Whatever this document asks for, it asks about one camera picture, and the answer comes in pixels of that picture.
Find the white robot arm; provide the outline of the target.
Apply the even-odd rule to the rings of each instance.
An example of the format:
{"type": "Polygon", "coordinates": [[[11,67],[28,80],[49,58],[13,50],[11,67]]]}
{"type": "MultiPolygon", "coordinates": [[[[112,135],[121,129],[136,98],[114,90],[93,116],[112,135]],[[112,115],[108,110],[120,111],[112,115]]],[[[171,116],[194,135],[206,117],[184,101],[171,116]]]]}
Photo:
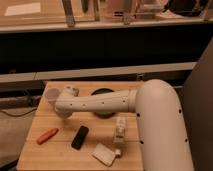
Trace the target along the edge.
{"type": "Polygon", "coordinates": [[[145,171],[195,171],[179,97],[167,82],[151,79],[139,87],[77,96],[64,87],[55,102],[61,118],[74,112],[133,112],[137,115],[145,171]]]}

